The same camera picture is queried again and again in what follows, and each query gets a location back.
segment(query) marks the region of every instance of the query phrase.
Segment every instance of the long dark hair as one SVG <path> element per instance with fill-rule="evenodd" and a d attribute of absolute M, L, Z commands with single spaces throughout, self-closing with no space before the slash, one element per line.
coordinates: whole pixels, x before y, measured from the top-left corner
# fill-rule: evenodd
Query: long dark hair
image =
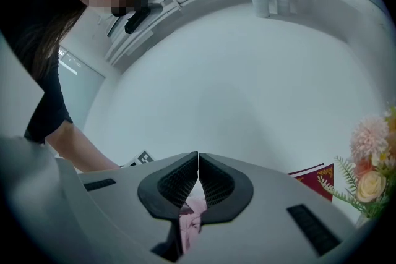
<path fill-rule="evenodd" d="M 55 0 L 56 8 L 48 24 L 32 25 L 15 47 L 22 64 L 34 79 L 44 77 L 50 70 L 51 56 L 58 53 L 59 42 L 80 19 L 87 8 L 79 0 Z"/>

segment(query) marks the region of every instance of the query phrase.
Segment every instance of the black shirt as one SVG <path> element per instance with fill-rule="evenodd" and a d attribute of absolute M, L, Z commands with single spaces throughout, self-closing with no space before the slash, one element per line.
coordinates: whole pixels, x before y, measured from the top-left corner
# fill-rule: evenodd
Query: black shirt
<path fill-rule="evenodd" d="M 21 39 L 24 39 L 29 28 L 34 28 L 37 23 L 48 25 L 50 20 L 49 0 L 6 0 L 5 14 L 1 19 L 1 31 L 10 47 L 15 50 L 17 45 L 23 45 L 24 40 Z M 29 58 L 33 59 L 37 46 L 38 43 L 32 49 L 29 48 Z M 44 95 L 30 120 L 25 136 L 39 143 L 43 143 L 44 138 L 54 132 L 64 120 L 72 123 L 59 83 L 58 56 L 55 52 L 50 57 L 49 72 L 36 80 L 43 89 Z"/>

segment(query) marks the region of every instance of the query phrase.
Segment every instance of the peach flower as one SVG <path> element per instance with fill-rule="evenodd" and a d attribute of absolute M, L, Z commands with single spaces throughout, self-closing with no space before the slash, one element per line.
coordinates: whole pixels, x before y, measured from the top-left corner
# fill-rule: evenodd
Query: peach flower
<path fill-rule="evenodd" d="M 363 158 L 356 162 L 356 166 L 353 171 L 355 172 L 356 178 L 359 180 L 364 174 L 373 170 L 374 166 L 371 164 L 371 161 Z"/>
<path fill-rule="evenodd" d="M 381 196 L 386 186 L 386 178 L 384 175 L 375 171 L 364 174 L 358 184 L 356 198 L 361 202 L 370 202 Z"/>

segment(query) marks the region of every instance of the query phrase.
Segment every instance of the gray device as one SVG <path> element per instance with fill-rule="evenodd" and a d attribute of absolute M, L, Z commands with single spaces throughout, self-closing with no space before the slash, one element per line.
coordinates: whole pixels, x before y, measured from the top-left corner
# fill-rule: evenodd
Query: gray device
<path fill-rule="evenodd" d="M 218 155 L 85 174 L 24 138 L 0 138 L 0 155 L 10 211 L 57 263 L 336 263 L 365 236 L 292 177 Z M 182 255 L 179 210 L 198 166 L 208 210 Z"/>

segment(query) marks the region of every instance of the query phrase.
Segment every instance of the green leaf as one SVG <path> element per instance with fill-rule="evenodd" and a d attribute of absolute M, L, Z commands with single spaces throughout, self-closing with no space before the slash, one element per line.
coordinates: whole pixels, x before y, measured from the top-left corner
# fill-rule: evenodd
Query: green leaf
<path fill-rule="evenodd" d="M 353 165 L 339 156 L 335 157 L 335 161 L 341 169 L 341 173 L 346 179 L 346 183 L 350 185 L 351 192 L 356 192 L 358 189 L 358 186 L 356 185 L 358 180 L 353 172 Z"/>
<path fill-rule="evenodd" d="M 387 188 L 385 194 L 391 196 L 396 189 L 396 170 L 393 170 L 387 178 Z"/>
<path fill-rule="evenodd" d="M 347 197 L 347 195 L 345 195 L 344 193 L 340 193 L 337 192 L 336 190 L 334 190 L 334 187 L 332 185 L 330 185 L 327 180 L 325 180 L 322 175 L 317 177 L 317 181 L 321 184 L 321 186 L 323 187 L 324 190 L 326 190 L 328 193 L 332 194 L 335 198 L 338 198 L 344 202 L 349 203 L 350 205 L 352 205 L 354 208 L 356 208 L 357 210 L 359 210 L 360 212 L 364 213 L 365 215 L 367 214 L 367 210 L 366 207 L 359 201 L 357 201 L 357 199 L 355 199 L 355 196 L 353 194 L 351 194 L 351 197 Z"/>

